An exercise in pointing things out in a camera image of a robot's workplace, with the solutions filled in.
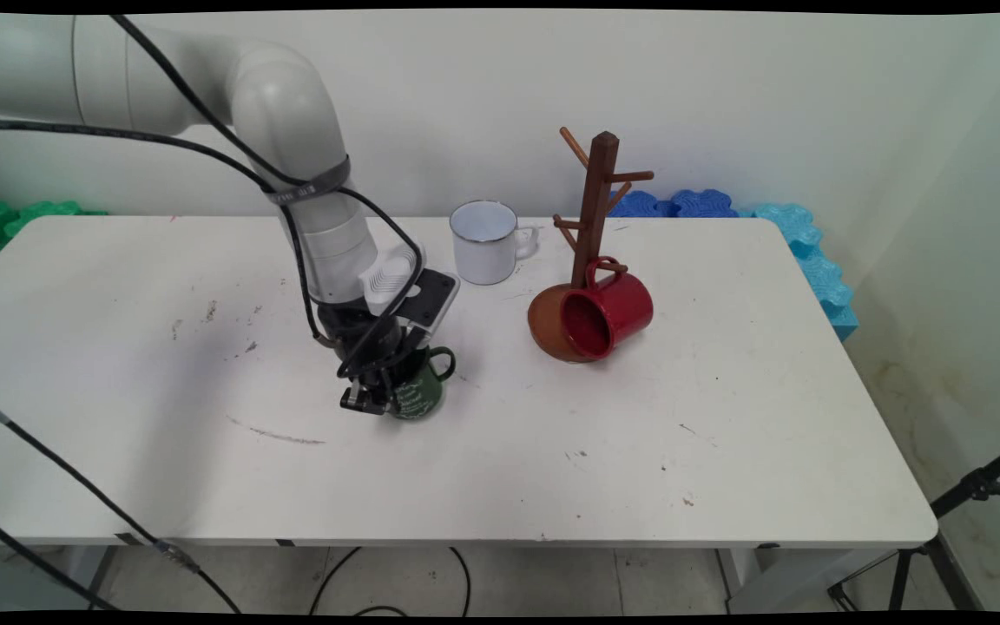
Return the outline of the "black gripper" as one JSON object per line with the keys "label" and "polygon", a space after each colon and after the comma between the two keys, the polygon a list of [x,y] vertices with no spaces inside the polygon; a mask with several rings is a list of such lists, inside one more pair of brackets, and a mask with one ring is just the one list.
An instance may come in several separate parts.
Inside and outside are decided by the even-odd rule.
{"label": "black gripper", "polygon": [[386,415],[393,396],[386,388],[410,383],[424,368],[424,333],[396,316],[372,315],[362,299],[318,304],[323,338],[340,359],[338,377],[348,381],[339,406],[348,411]]}

